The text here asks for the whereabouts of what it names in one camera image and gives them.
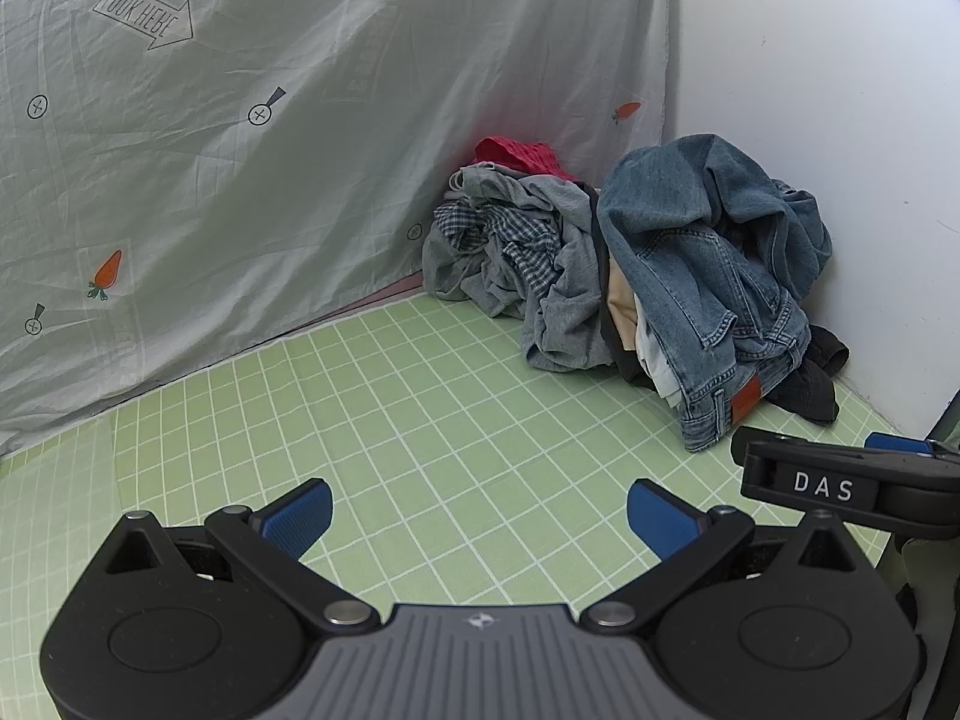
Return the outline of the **blue denim jeans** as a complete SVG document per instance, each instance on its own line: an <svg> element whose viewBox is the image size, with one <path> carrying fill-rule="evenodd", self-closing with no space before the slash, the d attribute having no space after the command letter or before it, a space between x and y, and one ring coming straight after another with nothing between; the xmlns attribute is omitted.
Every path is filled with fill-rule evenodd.
<svg viewBox="0 0 960 720"><path fill-rule="evenodd" d="M679 386L686 450L718 444L809 348L800 305L833 254L817 200L688 135L615 164L597 221Z"/></svg>

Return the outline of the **black garment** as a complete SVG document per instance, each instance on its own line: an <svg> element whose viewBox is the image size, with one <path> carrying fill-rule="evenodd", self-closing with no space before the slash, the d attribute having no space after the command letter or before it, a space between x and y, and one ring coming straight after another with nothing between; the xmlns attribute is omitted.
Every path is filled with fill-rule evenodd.
<svg viewBox="0 0 960 720"><path fill-rule="evenodd" d="M830 426L839 415L833 379L850 360L850 348L827 328L812 325L811 343L800 366L766 399L781 410L817 426Z"/></svg>

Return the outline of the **white garment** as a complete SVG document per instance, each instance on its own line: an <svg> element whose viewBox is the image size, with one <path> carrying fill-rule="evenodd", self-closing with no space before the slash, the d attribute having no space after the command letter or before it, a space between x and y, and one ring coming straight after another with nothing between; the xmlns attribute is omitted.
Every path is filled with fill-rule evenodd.
<svg viewBox="0 0 960 720"><path fill-rule="evenodd" d="M679 408L682 403L682 390L680 390L674 371L672 371L672 367L670 367L669 361L662 351L659 340L652 332L652 327L647 321L646 312L644 312L640 298L635 298L635 310L636 356L638 356L641 369L651 379L659 397L670 408Z"/></svg>

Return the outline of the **grey crumpled garment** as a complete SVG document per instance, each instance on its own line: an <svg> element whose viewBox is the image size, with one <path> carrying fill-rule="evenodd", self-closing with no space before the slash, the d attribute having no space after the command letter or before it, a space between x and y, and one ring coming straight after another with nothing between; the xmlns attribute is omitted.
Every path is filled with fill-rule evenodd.
<svg viewBox="0 0 960 720"><path fill-rule="evenodd" d="M534 369L571 372L610 366L612 353L601 330L601 259L592 239L589 190L548 174L528 176L493 163L475 163L449 177L441 203L454 200L473 206L502 203L550 215L562 236L555 260L558 278L537 298L501 259L496 245L488 244L478 254L460 254L434 226L433 216L421 252L425 291L443 301L473 302L492 319L519 320L519 351Z"/></svg>

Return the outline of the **beige garment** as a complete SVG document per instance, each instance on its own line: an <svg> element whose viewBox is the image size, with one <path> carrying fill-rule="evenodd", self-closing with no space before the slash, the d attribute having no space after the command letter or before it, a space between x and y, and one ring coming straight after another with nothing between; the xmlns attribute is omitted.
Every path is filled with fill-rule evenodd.
<svg viewBox="0 0 960 720"><path fill-rule="evenodd" d="M622 348L635 353L638 328L635 293L613 257L608 257L607 309Z"/></svg>

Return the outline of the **blue checked shirt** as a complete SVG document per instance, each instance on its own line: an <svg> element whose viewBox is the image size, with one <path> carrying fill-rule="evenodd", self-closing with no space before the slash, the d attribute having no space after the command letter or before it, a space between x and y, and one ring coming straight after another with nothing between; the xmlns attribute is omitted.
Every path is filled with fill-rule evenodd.
<svg viewBox="0 0 960 720"><path fill-rule="evenodd" d="M558 278L555 260L562 236L558 223L542 211L454 200L441 203L433 216L434 226L460 254L478 254L488 244L496 245L501 259L537 298Z"/></svg>

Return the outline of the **grey carrot print sheet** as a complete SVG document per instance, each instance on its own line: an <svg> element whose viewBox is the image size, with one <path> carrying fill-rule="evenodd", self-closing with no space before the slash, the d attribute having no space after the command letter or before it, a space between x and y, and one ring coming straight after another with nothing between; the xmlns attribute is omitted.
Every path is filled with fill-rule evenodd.
<svg viewBox="0 0 960 720"><path fill-rule="evenodd" d="M597 182L670 0L2 0L2 445L389 288L491 135Z"/></svg>

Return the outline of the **red checked garment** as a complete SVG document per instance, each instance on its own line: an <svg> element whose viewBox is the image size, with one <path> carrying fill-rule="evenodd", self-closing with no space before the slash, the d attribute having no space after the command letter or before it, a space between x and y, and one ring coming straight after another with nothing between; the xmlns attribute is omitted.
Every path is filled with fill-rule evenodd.
<svg viewBox="0 0 960 720"><path fill-rule="evenodd" d="M563 181L576 182L576 177L566 171L555 151L546 143L524 143L494 135L482 138L475 145L473 156L477 163L493 163L528 176L548 174Z"/></svg>

